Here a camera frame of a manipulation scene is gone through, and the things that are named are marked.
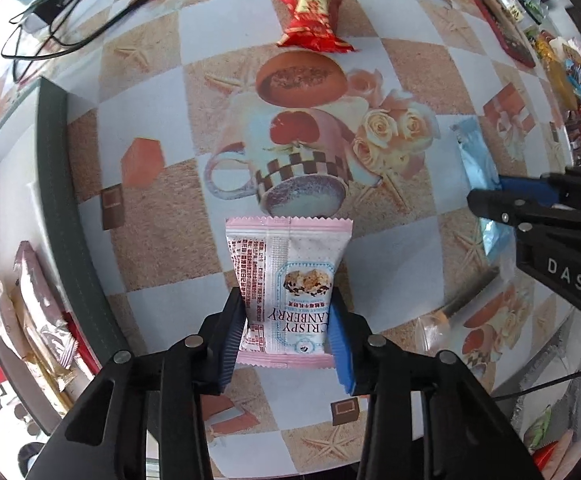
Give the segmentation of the silver grey snack packet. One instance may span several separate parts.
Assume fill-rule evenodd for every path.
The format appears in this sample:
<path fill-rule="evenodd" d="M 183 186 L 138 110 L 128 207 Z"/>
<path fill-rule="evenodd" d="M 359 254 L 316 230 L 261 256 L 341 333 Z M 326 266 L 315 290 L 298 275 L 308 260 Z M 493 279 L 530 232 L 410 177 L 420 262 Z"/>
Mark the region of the silver grey snack packet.
<path fill-rule="evenodd" d="M 421 332 L 432 337 L 442 334 L 450 327 L 450 319 L 475 299 L 495 278 L 499 276 L 499 267 L 490 266 L 476 278 L 461 286 L 458 293 L 444 306 L 417 318 L 417 327 Z"/>

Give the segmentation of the red gold chinese candy packet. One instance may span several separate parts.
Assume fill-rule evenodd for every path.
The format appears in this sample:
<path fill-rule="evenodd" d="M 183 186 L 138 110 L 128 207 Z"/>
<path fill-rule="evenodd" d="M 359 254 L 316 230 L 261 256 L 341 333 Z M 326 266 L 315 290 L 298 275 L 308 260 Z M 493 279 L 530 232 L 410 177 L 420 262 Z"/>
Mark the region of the red gold chinese candy packet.
<path fill-rule="evenodd" d="M 289 11 L 289 22 L 277 46 L 314 52 L 348 53 L 355 47 L 337 35 L 343 0 L 280 0 Z"/>

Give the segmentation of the black power adapter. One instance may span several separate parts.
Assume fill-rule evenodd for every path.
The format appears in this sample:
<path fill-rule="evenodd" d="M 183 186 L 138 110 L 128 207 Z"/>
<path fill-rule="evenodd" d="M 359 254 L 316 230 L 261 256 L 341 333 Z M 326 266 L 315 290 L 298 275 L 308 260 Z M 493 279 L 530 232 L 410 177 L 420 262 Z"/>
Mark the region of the black power adapter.
<path fill-rule="evenodd" d="M 65 10 L 64 0 L 36 0 L 31 3 L 32 14 L 48 25 Z"/>

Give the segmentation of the light blue snack packet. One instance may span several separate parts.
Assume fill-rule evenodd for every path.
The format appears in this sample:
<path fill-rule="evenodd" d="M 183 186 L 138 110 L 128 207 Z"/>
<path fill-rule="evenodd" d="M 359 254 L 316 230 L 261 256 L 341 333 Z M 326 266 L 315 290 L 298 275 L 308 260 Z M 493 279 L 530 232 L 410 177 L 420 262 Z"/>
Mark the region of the light blue snack packet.
<path fill-rule="evenodd" d="M 476 117 L 468 117 L 451 127 L 461 155 L 469 188 L 473 190 L 499 191 L 499 170 L 496 169 Z M 511 242 L 513 230 L 494 220 L 479 218 L 481 242 L 489 263 L 495 263 Z"/>

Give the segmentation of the brown snack packet in tray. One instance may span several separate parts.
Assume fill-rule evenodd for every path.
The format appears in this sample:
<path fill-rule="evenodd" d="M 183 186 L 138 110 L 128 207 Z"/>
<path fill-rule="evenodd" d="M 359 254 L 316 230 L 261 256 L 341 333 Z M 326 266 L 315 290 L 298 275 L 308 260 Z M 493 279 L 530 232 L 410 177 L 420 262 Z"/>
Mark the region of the brown snack packet in tray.
<path fill-rule="evenodd" d="M 77 353 L 77 341 L 68 330 L 63 311 L 45 279 L 36 252 L 28 240 L 23 240 L 14 260 L 22 300 L 26 305 L 36 332 L 54 360 L 69 370 Z"/>

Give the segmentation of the white tray with green rim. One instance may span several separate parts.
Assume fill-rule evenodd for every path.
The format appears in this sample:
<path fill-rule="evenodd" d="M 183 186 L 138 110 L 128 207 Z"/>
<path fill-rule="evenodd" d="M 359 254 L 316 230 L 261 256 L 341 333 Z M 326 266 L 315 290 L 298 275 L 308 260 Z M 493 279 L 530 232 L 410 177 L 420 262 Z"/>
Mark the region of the white tray with green rim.
<path fill-rule="evenodd" d="M 44 434 L 88 378 L 127 349 L 74 196 L 68 94 L 40 78 L 0 119 L 0 367 Z"/>

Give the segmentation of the red snack bar wrapper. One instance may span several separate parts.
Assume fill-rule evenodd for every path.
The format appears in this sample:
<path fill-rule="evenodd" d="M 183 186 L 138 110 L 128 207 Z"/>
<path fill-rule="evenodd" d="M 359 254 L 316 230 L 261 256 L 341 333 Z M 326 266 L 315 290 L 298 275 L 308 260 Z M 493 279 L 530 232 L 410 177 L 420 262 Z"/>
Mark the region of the red snack bar wrapper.
<path fill-rule="evenodd" d="M 88 370 L 93 375 L 96 375 L 100 371 L 100 363 L 98 363 L 96 357 L 93 356 L 93 353 L 86 343 L 78 324 L 76 321 L 74 321 L 74 317 L 70 312 L 64 313 L 64 319 L 67 323 L 70 334 L 74 336 L 74 339 L 77 341 L 77 354 L 80 356 Z"/>

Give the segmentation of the pink cranberry snack packet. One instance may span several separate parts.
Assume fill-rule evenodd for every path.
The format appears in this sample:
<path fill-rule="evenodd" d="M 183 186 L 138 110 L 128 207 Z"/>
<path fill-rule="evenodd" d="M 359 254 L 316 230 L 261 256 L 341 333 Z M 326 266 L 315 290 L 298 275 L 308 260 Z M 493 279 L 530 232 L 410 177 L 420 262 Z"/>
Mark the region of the pink cranberry snack packet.
<path fill-rule="evenodd" d="M 237 362 L 267 368 L 333 368 L 330 300 L 353 221 L 236 217 L 225 221 L 246 321 Z"/>

